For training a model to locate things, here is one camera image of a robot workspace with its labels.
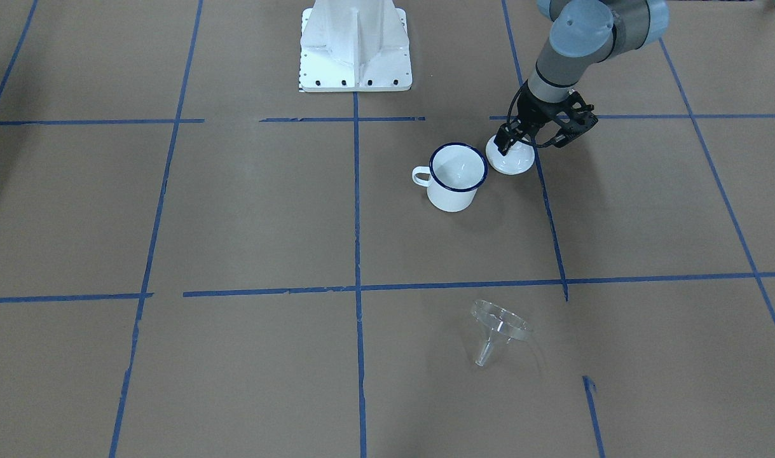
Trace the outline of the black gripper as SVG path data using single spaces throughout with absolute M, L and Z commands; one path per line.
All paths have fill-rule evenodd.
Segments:
M 544 125 L 552 122 L 553 102 L 541 101 L 532 93 L 515 93 L 506 114 L 505 123 L 495 134 L 498 154 L 505 157 L 519 138 L 536 138 Z

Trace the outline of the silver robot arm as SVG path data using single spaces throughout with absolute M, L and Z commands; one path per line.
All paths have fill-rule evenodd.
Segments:
M 576 91 L 595 63 L 654 43 L 668 29 L 664 1 L 539 1 L 552 22 L 532 74 L 513 96 L 506 120 L 487 143 L 489 153 L 512 148 L 562 148 L 598 122 Z

